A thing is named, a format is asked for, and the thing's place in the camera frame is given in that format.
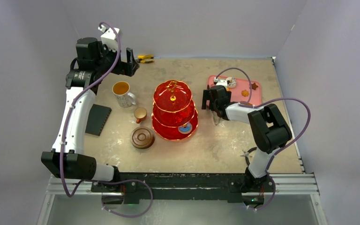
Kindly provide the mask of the black serving tongs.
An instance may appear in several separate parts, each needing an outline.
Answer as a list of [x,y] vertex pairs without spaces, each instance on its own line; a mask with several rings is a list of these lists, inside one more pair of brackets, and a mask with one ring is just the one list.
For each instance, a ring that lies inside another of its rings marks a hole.
[[217,126],[218,124],[220,124],[222,119],[219,116],[217,116],[216,112],[212,112],[212,120],[214,125]]

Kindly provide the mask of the blue frosted donut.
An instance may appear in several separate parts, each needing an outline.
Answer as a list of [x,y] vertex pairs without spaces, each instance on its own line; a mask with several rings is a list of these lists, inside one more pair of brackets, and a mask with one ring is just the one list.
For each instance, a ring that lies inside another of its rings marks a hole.
[[190,122],[186,123],[185,125],[183,125],[181,127],[178,127],[178,131],[181,134],[189,134],[192,132],[192,130],[193,130],[193,126]]

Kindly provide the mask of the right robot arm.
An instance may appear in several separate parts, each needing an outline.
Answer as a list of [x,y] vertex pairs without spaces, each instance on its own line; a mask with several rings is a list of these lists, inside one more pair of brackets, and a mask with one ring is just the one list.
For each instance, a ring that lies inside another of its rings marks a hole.
[[222,85],[207,88],[202,95],[202,109],[214,111],[224,120],[250,125],[256,144],[252,162],[245,170],[240,191],[255,191],[268,179],[272,158],[291,140],[291,130],[275,104],[252,106],[231,101],[231,93]]

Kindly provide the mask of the pink serving tray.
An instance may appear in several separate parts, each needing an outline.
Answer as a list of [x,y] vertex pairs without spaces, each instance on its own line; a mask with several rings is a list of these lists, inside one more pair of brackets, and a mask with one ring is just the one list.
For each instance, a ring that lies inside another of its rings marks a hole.
[[231,87],[229,87],[228,90],[232,93],[232,102],[247,102],[249,96],[251,96],[251,99],[249,100],[250,104],[260,105],[262,103],[262,88],[259,82],[251,81],[252,87],[255,87],[255,89],[250,90],[250,84],[247,78],[220,76],[219,79],[231,81]]

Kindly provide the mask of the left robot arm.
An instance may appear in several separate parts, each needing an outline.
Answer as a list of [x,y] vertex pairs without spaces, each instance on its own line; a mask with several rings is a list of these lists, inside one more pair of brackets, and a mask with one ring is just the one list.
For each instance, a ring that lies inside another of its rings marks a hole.
[[56,178],[101,180],[114,192],[121,186],[120,177],[114,175],[117,168],[84,154],[85,130],[102,80],[110,73],[133,76],[139,65],[130,48],[127,60],[121,61],[117,37],[81,38],[75,47],[77,57],[66,75],[66,105],[59,133],[52,149],[42,153],[41,162]]

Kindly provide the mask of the red three-tier cake stand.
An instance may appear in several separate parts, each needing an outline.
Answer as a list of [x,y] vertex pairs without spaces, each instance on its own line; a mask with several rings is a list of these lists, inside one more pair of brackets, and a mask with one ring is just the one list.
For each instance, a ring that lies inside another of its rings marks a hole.
[[[168,80],[159,84],[153,94],[153,130],[162,138],[179,141],[190,137],[198,127],[198,111],[192,99],[192,91],[182,81]],[[190,122],[193,130],[181,134],[178,127]]]

